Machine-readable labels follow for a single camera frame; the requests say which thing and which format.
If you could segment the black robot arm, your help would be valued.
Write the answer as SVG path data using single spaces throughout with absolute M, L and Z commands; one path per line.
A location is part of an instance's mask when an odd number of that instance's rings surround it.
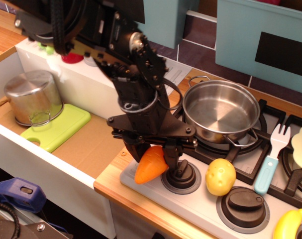
M 138 25 L 110 0 L 13 0 L 17 27 L 30 40 L 66 56 L 92 57 L 113 83 L 122 115 L 110 117 L 113 135 L 136 161 L 152 144 L 163 147 L 171 171 L 184 148 L 195 148 L 195 128 L 172 115 L 166 60 Z

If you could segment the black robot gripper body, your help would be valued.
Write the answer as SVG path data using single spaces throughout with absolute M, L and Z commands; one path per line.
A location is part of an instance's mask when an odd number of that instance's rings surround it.
M 113 129 L 113 136 L 125 144 L 166 145 L 172 142 L 183 148 L 196 147 L 195 128 L 177 119 L 159 101 L 154 100 L 139 110 L 127 109 L 129 104 L 124 106 L 124 114 L 108 118 L 107 125 Z

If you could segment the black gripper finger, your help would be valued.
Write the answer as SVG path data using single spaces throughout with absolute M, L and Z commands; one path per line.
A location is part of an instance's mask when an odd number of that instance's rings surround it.
M 164 145 L 163 153 L 165 162 L 169 166 L 169 172 L 175 177 L 181 177 L 182 172 L 179 170 L 178 161 L 183 154 L 183 148 L 179 145 Z
M 123 142 L 126 149 L 135 159 L 136 162 L 140 162 L 146 150 L 150 148 L 150 144 L 146 143 L 143 139 L 131 139 L 124 138 Z

